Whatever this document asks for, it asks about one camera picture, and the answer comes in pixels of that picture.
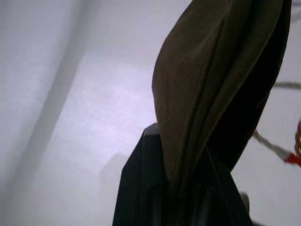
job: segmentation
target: brown fabric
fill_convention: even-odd
[[[152,89],[172,197],[184,194],[213,131],[215,139],[211,139],[211,146],[217,142],[216,137],[227,131],[225,126],[236,123],[235,120],[227,123],[223,114],[235,114],[237,105],[229,107],[232,101],[244,102],[236,94],[249,77],[254,79],[250,75],[257,75],[263,67],[262,76],[272,73],[264,86],[268,92],[262,91],[254,104],[256,109],[246,120],[238,121],[241,127],[237,134],[245,136],[236,147],[237,153],[228,159],[232,162],[230,168],[235,165],[278,74],[287,41],[290,5],[291,0],[193,0],[167,36],[155,65]],[[280,14],[283,23],[278,23]],[[277,31],[280,38],[274,35],[267,48],[277,24],[282,24]],[[271,51],[275,57],[268,64],[273,67],[270,72],[263,63],[268,62]],[[246,121],[251,123],[243,128]],[[231,149],[223,149],[222,155],[227,159]]]

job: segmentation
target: black plastic object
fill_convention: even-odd
[[[165,226],[167,182],[158,125],[143,132],[126,162],[113,226]],[[187,226],[251,226],[229,170],[205,150],[189,186]]]

